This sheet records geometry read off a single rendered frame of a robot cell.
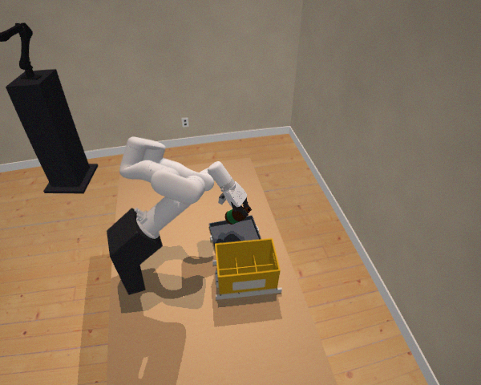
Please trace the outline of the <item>yellow crate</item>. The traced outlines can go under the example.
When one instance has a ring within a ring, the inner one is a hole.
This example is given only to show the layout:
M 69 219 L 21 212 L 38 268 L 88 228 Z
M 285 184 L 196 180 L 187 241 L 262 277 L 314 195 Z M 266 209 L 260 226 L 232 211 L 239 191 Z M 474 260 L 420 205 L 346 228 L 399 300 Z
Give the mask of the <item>yellow crate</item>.
M 223 243 L 216 253 L 216 263 L 220 294 L 278 286 L 281 270 L 272 238 Z

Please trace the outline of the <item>brown glass bottle with green label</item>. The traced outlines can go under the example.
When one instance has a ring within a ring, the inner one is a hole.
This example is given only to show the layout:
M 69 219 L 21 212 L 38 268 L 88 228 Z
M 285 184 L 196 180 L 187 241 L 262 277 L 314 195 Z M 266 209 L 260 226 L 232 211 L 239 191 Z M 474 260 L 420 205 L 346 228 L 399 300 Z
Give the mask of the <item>brown glass bottle with green label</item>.
M 248 207 L 248 208 L 244 208 L 243 209 L 246 210 L 247 213 L 249 213 L 251 211 L 251 209 Z M 243 221 L 246 217 L 244 217 L 241 212 L 239 211 L 236 211 L 236 212 L 233 212 L 233 209 L 229 210 L 226 214 L 225 214 L 225 220 L 230 224 L 230 225 L 233 225 L 239 221 Z

